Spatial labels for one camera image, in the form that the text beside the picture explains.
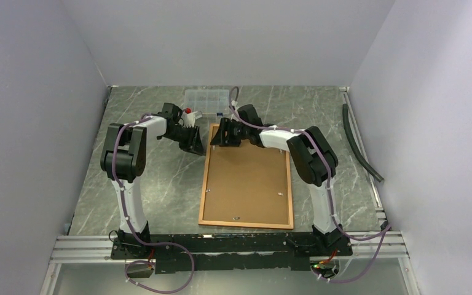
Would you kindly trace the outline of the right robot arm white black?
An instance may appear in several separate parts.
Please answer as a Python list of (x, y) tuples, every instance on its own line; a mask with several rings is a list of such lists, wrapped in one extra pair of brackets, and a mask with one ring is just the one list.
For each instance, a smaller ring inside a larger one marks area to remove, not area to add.
[(332, 200), (332, 178), (338, 159), (320, 129), (290, 129), (264, 124), (252, 104), (232, 109), (234, 119), (222, 118), (212, 146), (238, 147), (243, 140), (260, 148), (290, 153), (297, 174), (309, 187), (313, 207), (313, 246), (322, 255), (330, 254), (343, 236)]

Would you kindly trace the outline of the clear plastic organizer box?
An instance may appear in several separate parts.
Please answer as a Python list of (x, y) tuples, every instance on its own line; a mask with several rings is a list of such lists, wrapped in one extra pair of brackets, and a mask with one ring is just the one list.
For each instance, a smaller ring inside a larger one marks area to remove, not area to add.
[(229, 90), (187, 89), (184, 109), (200, 111), (203, 115), (224, 116), (229, 113)]

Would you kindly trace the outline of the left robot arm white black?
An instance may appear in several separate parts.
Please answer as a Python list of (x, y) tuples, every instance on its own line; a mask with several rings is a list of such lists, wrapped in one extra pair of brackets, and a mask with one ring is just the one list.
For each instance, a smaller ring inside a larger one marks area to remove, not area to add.
[(146, 168), (147, 144), (165, 138), (176, 142), (184, 152), (204, 155), (199, 127), (195, 124), (201, 117), (200, 111), (164, 103), (157, 113), (145, 113), (133, 122), (108, 126), (100, 167), (117, 195), (120, 210), (117, 240), (127, 245), (127, 250), (136, 258), (147, 256), (152, 245), (140, 188), (140, 176)]

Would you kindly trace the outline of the aluminium extrusion rail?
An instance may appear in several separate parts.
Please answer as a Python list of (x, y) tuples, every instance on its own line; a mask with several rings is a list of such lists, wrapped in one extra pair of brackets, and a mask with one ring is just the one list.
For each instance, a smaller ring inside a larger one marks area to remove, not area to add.
[(113, 242), (107, 235), (59, 236), (50, 262), (60, 264), (110, 263)]

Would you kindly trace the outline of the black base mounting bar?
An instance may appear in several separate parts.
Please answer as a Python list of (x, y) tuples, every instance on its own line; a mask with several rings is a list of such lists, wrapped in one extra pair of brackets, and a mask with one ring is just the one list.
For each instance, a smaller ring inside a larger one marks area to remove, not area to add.
[(149, 245), (129, 234), (112, 240), (112, 260), (151, 258), (157, 274), (207, 270), (289, 269), (308, 271), (317, 259), (351, 256), (344, 236), (327, 245), (313, 232), (250, 234), (152, 234)]

